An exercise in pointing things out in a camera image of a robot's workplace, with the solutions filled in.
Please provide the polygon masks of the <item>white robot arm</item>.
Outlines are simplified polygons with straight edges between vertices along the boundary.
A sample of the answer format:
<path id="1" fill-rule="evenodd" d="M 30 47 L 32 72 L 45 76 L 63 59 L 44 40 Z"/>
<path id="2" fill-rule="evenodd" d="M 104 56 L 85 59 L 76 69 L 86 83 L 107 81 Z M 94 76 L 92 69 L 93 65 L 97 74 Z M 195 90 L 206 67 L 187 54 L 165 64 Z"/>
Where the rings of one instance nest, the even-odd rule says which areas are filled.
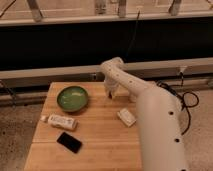
<path id="1" fill-rule="evenodd" d="M 107 93 L 118 85 L 136 97 L 136 115 L 142 171 L 190 171 L 179 125 L 181 101 L 155 83 L 123 70 L 120 57 L 100 65 Z"/>

